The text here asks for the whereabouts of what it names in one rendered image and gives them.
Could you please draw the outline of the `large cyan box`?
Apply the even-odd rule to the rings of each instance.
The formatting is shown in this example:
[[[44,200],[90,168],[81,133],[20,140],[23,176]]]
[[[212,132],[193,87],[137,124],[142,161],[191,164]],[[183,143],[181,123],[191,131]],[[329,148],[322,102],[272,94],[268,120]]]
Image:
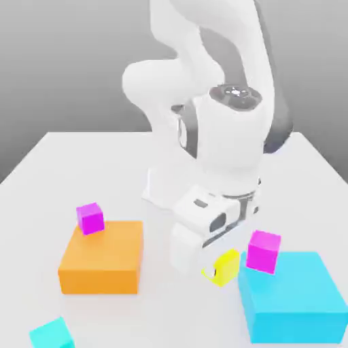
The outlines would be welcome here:
[[[248,268],[241,254],[239,293],[251,343],[341,343],[346,304],[320,255],[287,251],[275,274]]]

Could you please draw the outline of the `small turquoise cube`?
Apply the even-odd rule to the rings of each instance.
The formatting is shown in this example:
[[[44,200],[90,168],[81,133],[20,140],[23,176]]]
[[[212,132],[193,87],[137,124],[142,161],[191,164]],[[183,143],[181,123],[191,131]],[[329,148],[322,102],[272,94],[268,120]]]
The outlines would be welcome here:
[[[62,317],[29,332],[33,348],[75,348],[70,331]]]

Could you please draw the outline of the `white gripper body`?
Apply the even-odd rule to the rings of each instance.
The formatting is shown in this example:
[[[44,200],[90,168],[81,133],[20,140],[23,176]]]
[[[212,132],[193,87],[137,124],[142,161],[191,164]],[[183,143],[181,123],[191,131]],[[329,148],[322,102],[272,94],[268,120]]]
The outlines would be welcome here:
[[[180,223],[175,223],[170,238],[170,263],[181,273],[204,270],[215,273],[215,261],[232,248],[238,224],[234,223],[218,235],[205,240]]]

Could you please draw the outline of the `small magenta cube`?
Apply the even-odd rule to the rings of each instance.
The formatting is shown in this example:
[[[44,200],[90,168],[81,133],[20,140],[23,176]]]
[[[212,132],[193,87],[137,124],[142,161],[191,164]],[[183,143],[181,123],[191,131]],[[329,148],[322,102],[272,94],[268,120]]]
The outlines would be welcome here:
[[[273,275],[280,244],[280,235],[255,230],[248,243],[246,267]]]
[[[77,222],[83,235],[105,229],[103,212],[97,203],[89,203],[76,208]]]

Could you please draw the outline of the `small yellow cube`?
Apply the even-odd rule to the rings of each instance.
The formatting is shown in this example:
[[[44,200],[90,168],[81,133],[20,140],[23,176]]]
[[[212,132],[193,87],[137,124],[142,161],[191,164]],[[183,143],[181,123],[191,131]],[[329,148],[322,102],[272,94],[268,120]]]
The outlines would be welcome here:
[[[215,285],[223,287],[238,275],[239,265],[239,252],[235,249],[230,249],[214,262],[213,274],[208,275],[205,269],[201,270],[201,274]]]

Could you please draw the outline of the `large orange box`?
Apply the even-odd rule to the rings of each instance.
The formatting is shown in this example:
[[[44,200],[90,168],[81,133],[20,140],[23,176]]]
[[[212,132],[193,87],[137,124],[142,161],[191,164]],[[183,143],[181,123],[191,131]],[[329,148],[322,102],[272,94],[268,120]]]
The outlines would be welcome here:
[[[141,221],[107,221],[89,235],[77,226],[58,268],[61,292],[137,294],[143,246]]]

